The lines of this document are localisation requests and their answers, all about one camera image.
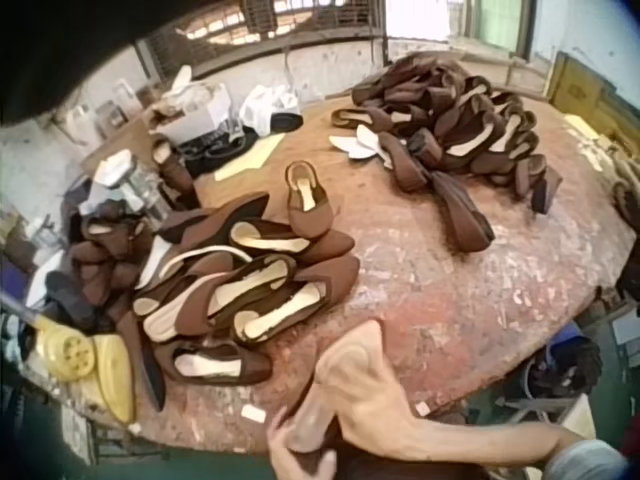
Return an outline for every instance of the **yellow object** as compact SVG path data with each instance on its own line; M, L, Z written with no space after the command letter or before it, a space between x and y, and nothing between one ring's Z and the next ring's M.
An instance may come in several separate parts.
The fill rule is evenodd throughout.
M89 375L96 363L91 339L78 330L36 315L36 349L47 370L58 380L70 382Z
M119 335L96 335L98 383L109 411L124 424L133 422L133 376L129 353Z

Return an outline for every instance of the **pile of shoes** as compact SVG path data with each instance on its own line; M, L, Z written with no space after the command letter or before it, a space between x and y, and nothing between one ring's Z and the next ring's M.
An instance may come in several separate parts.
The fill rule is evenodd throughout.
M454 173L510 186L519 199L533 191L532 209L549 211L562 177L534 153L536 117L517 95L494 93L485 78L419 52L358 84L352 100L357 107L334 111L333 125L377 133L404 192L432 185L461 251L482 251L495 236Z
M126 212L124 200L107 200L82 219L82 240L67 252L66 268L47 275L47 294L84 333L113 331L130 308L130 291L151 250L146 220Z
M174 248L132 310L170 378L266 380L271 360L252 349L336 305L355 284L355 242L331 228L333 210L313 166L294 162L285 180L289 224L263 219L269 195L256 192L174 212L158 231Z

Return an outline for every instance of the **shoe insole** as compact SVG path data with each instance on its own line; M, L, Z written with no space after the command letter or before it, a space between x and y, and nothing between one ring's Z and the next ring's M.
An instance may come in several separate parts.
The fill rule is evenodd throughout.
M489 123L484 126L484 130L478 135L476 138L469 140L466 143L461 143L460 145L454 145L447 150L447 153L453 155L455 157L464 157L471 150L476 148L482 142L484 142L493 132L493 124Z
M302 211L308 212L316 206L316 201L313 198L313 190L311 190L311 180L308 178L299 178L296 180L296 186L302 196Z
M305 238L265 239L260 237L257 228L247 222L238 222L231 229L231 238L243 247L272 250L276 252L298 253L307 248L311 242Z
M507 148L507 142L513 137L516 129L522 123L520 115L511 115L507 121L507 126L504 130L504 135L498 139L493 145L489 147L490 152L504 152Z
M237 320L238 323L244 324L242 327L244 337L257 340L280 325L286 318L318 303L325 295L326 288L323 283L310 282L298 290L287 302L266 315L259 316L256 312L245 310L238 312L234 321Z
M162 165L171 156L171 145L169 142L162 142L153 150L153 159L158 165Z
M198 354L183 354L174 361L176 369L185 377L239 377L242 360L215 360Z
M273 290L278 289L286 281L287 274L287 264L283 260L277 260L262 270L251 272L241 280L220 285L211 296L208 310L209 316L219 312L240 295L254 288L271 284Z

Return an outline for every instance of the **metal window grille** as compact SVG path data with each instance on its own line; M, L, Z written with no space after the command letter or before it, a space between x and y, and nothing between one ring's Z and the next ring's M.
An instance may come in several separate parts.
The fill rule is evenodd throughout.
M224 0L161 27L146 43L162 81L196 77L287 48L382 35L379 0Z

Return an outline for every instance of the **worn table surface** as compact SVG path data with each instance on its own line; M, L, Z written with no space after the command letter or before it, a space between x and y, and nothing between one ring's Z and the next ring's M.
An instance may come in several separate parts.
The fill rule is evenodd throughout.
M378 161L352 165L331 147L328 135L351 135L330 124L331 111L348 102L308 109L304 127L288 134L262 169L222 182L202 177L197 190L207 206L268 190L267 218L285 220L284 169L293 160L313 163L337 211L334 228L356 240L361 269L352 294L263 347L274 360L273 377L263 384L169 381L161 414L140 392L144 437L202 450L264 451L264 425L242 417L242 407L271 415L291 404L323 349L373 316L385 322L387 353L409 400L436 409L503 377L576 315L596 286L615 283L634 235L553 107L525 101L538 117L539 151L565 179L551 212L535 216L528 201L466 179L496 240L465 255L451 244L433 194L403 194Z

